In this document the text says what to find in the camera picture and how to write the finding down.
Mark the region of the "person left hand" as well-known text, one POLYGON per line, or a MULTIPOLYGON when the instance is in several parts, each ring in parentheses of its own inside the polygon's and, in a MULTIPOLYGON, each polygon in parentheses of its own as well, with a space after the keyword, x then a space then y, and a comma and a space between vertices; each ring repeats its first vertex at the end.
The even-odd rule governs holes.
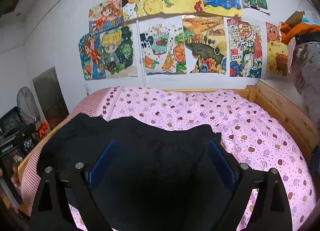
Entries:
POLYGON ((18 165, 15 160, 12 161, 12 170, 13 170, 13 174, 11 176, 11 181, 12 181, 13 185, 15 186, 15 188, 19 188, 21 183, 20 183, 20 179, 18 176, 18 165))

